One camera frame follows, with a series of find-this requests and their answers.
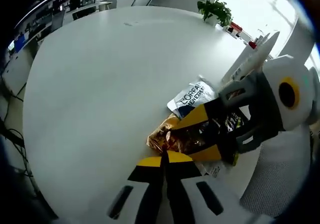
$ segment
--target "white round table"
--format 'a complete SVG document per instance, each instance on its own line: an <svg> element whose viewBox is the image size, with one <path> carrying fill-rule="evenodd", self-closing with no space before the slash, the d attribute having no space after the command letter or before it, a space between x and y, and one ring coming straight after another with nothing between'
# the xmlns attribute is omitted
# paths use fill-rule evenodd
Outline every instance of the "white round table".
<svg viewBox="0 0 320 224"><path fill-rule="evenodd" d="M217 84L244 47L199 14L164 7L106 10L50 34L26 85L23 133L54 212L77 217L118 191L155 155L146 138L170 114L167 102L199 74ZM239 196L258 156L240 157L227 181Z"/></svg>

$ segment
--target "office chair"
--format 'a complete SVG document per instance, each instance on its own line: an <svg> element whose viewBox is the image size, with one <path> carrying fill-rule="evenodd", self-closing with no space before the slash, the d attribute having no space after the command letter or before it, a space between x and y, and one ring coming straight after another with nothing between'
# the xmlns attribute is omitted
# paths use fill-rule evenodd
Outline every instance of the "office chair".
<svg viewBox="0 0 320 224"><path fill-rule="evenodd" d="M256 214L279 216L308 175L310 130L300 125L262 143L258 163L240 204Z"/></svg>
<svg viewBox="0 0 320 224"><path fill-rule="evenodd" d="M52 23L51 23L51 32L57 30L58 28L62 27L62 23L64 21L66 10L62 10L59 13L52 15Z"/></svg>
<svg viewBox="0 0 320 224"><path fill-rule="evenodd" d="M148 6L152 0L134 0L131 6Z"/></svg>

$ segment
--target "cable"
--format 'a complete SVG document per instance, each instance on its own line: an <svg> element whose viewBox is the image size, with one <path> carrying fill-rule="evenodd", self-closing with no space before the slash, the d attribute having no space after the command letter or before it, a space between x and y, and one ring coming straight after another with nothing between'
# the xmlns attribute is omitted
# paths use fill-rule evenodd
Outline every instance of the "cable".
<svg viewBox="0 0 320 224"><path fill-rule="evenodd" d="M19 97L17 97L17 96L14 96L13 94L11 94L11 97L16 98L16 99L20 100L21 102L23 102L23 100L22 100L22 99L20 99L20 98L19 98Z"/></svg>
<svg viewBox="0 0 320 224"><path fill-rule="evenodd" d="M9 139L11 142L17 144L20 147L25 147L25 141L23 139L23 136L20 132L18 132L21 136L21 138L17 135L15 135L13 132L11 132L9 129L5 127L4 122L0 119L0 134L3 135L6 139Z"/></svg>
<svg viewBox="0 0 320 224"><path fill-rule="evenodd" d="M18 130L14 129L14 128L10 128L10 129L8 129L8 131L15 131L15 132L17 132L17 133L21 136L21 139L23 140L23 142L25 141L23 135L22 135L21 132L19 132ZM28 163L29 163L29 161L28 161L28 159L27 159L26 149L25 149L25 147L20 147L20 150L19 150L19 148L17 147L16 143L14 143L14 142L12 142L12 143L13 143L13 146L17 149L17 151L18 151L18 152L20 153L20 155L22 156L23 165L24 165L23 175L26 176L26 177L28 177L29 180L30 180L30 183L31 183L31 185L32 185L32 187L33 187L33 191L34 191L34 193L35 193L35 196L33 196L33 197L37 197L37 187L35 186L35 184L34 184L34 182L33 182L33 180L32 180L32 178L33 178L34 176L32 175L31 172L29 172L29 169L28 169Z"/></svg>
<svg viewBox="0 0 320 224"><path fill-rule="evenodd" d="M9 129L8 129L8 131L11 131L11 130L15 131L16 133L19 133L21 139L22 139L23 141L25 141L25 139L24 139L23 135L21 134L21 132L19 132L18 130L14 129L14 128L9 128Z"/></svg>
<svg viewBox="0 0 320 224"><path fill-rule="evenodd" d="M19 90L19 92L16 94L17 96L21 93L21 91L23 90L23 88L25 87L27 85L27 83L25 83L23 86L22 86L22 88Z"/></svg>

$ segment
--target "window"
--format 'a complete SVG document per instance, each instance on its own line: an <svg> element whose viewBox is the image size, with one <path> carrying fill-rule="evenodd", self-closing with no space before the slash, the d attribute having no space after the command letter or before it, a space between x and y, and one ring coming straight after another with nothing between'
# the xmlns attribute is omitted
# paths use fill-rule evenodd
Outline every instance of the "window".
<svg viewBox="0 0 320 224"><path fill-rule="evenodd" d="M311 54L304 65L308 69L310 69L311 67L315 67L318 74L320 75L320 56L316 44L314 45L314 48L312 49Z"/></svg>
<svg viewBox="0 0 320 224"><path fill-rule="evenodd" d="M271 56L277 56L297 21L297 13L288 0L220 0L231 9L233 21L251 37L280 31Z"/></svg>

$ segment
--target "red object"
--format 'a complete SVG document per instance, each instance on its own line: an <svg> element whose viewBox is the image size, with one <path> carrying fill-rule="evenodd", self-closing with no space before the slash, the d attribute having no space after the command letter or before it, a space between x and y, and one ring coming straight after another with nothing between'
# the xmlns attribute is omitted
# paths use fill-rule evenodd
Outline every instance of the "red object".
<svg viewBox="0 0 320 224"><path fill-rule="evenodd" d="M252 48L252 49L255 49L255 47L257 46L256 43L252 42L252 41L249 41L249 46Z"/></svg>
<svg viewBox="0 0 320 224"><path fill-rule="evenodd" d="M231 22L230 26L231 26L232 28L234 28L234 29L235 29L236 31L238 31L238 32L241 32L241 31L242 31L242 28L241 28L239 25L237 25L236 23Z"/></svg>

